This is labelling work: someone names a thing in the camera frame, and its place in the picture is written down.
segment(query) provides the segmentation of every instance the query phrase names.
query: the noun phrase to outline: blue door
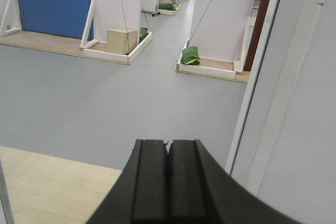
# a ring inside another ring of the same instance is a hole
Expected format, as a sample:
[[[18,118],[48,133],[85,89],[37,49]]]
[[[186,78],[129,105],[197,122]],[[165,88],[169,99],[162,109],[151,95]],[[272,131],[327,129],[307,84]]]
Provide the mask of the blue door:
[[[81,38],[91,0],[18,1],[23,30]]]

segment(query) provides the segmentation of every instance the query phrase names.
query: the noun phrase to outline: gray floor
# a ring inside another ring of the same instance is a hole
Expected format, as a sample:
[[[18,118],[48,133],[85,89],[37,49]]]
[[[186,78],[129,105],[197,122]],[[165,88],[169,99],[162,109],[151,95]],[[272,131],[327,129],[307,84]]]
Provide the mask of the gray floor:
[[[136,138],[198,138],[224,165],[246,85],[174,71],[181,3],[131,66],[0,45],[0,145],[122,169]]]

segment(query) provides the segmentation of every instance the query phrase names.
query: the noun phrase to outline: cardboard box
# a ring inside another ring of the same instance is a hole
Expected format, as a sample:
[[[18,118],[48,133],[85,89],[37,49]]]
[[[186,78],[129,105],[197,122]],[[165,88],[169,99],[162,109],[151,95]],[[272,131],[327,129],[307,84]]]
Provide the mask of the cardboard box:
[[[117,28],[107,30],[107,52],[125,55],[136,48],[138,31],[134,29]]]

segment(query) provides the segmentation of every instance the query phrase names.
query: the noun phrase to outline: green cushion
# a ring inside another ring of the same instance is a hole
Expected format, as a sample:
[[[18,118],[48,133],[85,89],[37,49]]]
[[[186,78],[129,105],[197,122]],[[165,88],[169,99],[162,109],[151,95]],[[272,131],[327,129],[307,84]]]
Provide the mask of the green cushion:
[[[143,41],[145,37],[148,35],[148,29],[145,27],[140,27],[140,40],[139,42]]]
[[[159,9],[162,9],[162,10],[174,10],[174,6],[171,3],[160,3],[159,4]]]
[[[184,65],[198,65],[201,59],[198,56],[198,48],[195,46],[186,47],[182,51],[181,63]]]

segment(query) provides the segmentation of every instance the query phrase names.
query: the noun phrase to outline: cable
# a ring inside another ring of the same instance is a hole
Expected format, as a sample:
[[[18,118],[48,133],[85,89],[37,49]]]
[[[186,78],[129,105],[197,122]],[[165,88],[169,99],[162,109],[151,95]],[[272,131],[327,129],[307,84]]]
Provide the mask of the cable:
[[[145,8],[143,8],[143,3],[142,3],[142,1],[141,1],[141,5],[142,5],[143,13],[145,14],[145,19],[146,19],[146,22],[147,22],[148,30],[150,31],[151,28],[149,27],[149,22],[148,22],[148,20],[147,20],[147,15],[146,15],[146,12],[145,12]]]
[[[126,34],[127,34],[127,44],[128,44],[128,52],[130,53],[130,41],[129,41],[129,34],[128,34],[128,29],[127,29],[127,24],[126,24],[126,17],[125,17],[125,11],[124,11],[124,5],[122,3],[122,0],[120,0],[121,2],[121,8],[122,8],[122,13],[124,15],[124,21],[125,21],[125,28],[126,28]]]
[[[198,27],[200,26],[200,23],[202,22],[202,19],[203,19],[204,15],[205,15],[206,11],[207,11],[208,8],[209,8],[209,5],[210,5],[211,1],[212,1],[212,0],[210,0],[209,3],[208,3],[208,5],[206,6],[206,8],[205,8],[205,10],[204,10],[204,13],[203,13],[203,15],[201,16],[200,21],[198,22],[198,24],[197,24],[197,26],[196,26],[196,28],[195,28],[195,30],[194,30],[192,36],[190,37],[190,39],[189,39],[189,41],[188,41],[188,43],[187,43],[187,46],[189,46],[189,43],[190,43],[191,40],[193,39],[193,37],[194,37],[194,35],[195,35],[195,32],[197,31]]]

